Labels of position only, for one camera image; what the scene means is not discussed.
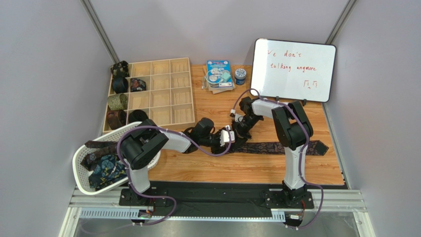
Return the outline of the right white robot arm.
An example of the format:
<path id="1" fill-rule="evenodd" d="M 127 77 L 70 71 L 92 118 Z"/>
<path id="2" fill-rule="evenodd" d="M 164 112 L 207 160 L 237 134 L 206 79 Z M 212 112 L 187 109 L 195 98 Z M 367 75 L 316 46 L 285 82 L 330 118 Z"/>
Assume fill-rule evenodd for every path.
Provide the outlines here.
<path id="1" fill-rule="evenodd" d="M 303 176 L 303 161 L 313 128 L 298 101 L 288 104 L 263 99 L 245 97 L 240 101 L 244 115 L 237 115 L 231 109 L 232 128 L 235 143 L 231 151 L 236 151 L 251 139 L 250 130 L 265 117 L 273 119 L 280 144 L 284 147 L 286 173 L 282 181 L 281 199 L 284 205 L 293 207 L 303 203 L 307 194 L 307 184 Z"/>

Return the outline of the dark blue paisley tie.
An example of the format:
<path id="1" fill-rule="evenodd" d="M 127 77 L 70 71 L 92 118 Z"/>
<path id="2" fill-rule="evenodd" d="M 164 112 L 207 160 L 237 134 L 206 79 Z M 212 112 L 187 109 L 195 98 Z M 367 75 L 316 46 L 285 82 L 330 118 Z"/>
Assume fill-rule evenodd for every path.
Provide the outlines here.
<path id="1" fill-rule="evenodd" d="M 329 147 L 320 140 L 310 141 L 307 146 L 307 156 L 324 156 Z M 262 155 L 284 155 L 285 148 L 279 142 L 250 142 L 238 148 L 231 149 L 229 153 L 262 154 Z"/>

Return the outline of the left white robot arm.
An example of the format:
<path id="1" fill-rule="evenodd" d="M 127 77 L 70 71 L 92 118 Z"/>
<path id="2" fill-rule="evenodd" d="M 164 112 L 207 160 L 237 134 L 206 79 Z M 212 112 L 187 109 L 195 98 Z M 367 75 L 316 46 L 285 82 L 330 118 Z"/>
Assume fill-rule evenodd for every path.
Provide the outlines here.
<path id="1" fill-rule="evenodd" d="M 149 163 L 161 150 L 172 150 L 189 154 L 204 147 L 221 148 L 210 156 L 219 157 L 230 150 L 235 143 L 235 133 L 230 126 L 215 130 L 213 121 L 203 118 L 183 132 L 157 126 L 146 119 L 128 130 L 117 142 L 117 155 L 126 167 L 131 189 L 138 195 L 150 188 Z"/>

